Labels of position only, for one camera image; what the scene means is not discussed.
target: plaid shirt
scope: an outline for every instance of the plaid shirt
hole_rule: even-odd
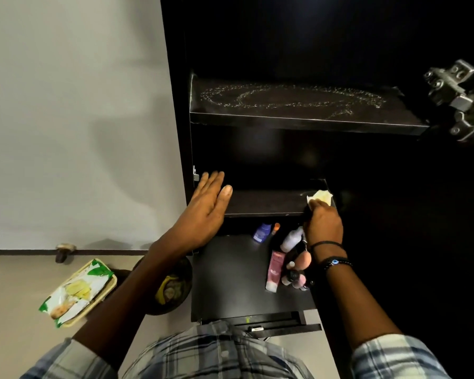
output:
[[[418,339],[384,335],[356,349],[356,378],[448,378]],[[224,321],[196,326],[147,347],[124,379],[313,379],[302,361],[282,347],[250,338]],[[117,373],[79,342],[66,339],[44,355],[22,379],[116,379]]]

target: left hand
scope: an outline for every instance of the left hand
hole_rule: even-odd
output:
[[[223,224],[225,211],[232,196],[230,185],[221,189],[225,173],[203,173],[188,207],[165,233],[184,252],[202,247],[216,235]]]

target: green and white packet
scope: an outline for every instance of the green and white packet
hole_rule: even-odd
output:
[[[106,265],[94,259],[88,267],[59,286],[39,311],[49,314],[58,328],[82,312],[113,274]]]

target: white wall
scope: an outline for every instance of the white wall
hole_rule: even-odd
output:
[[[159,0],[0,0],[0,248],[144,248],[185,207]]]

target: wipes packet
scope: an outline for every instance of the wipes packet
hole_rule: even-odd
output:
[[[58,287],[40,306],[60,327],[74,318],[89,305],[104,288],[113,272],[102,262],[94,259],[88,267]]]

